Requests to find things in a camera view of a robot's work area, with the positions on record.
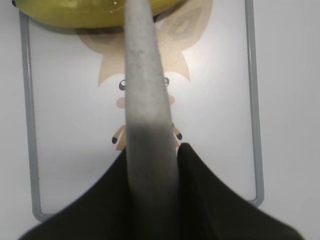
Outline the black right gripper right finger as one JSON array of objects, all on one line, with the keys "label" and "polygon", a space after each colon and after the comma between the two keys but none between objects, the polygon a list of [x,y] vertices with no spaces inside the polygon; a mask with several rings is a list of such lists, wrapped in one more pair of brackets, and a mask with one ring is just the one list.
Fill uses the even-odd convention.
[{"label": "black right gripper right finger", "polygon": [[182,240],[301,240],[225,185],[188,143],[177,152]]}]

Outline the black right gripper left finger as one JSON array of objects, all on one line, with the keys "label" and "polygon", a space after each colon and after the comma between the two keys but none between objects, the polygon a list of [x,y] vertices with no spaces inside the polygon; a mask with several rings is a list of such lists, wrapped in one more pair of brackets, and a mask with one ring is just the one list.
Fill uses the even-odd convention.
[{"label": "black right gripper left finger", "polygon": [[76,201],[21,236],[22,240],[133,240],[126,151]]}]

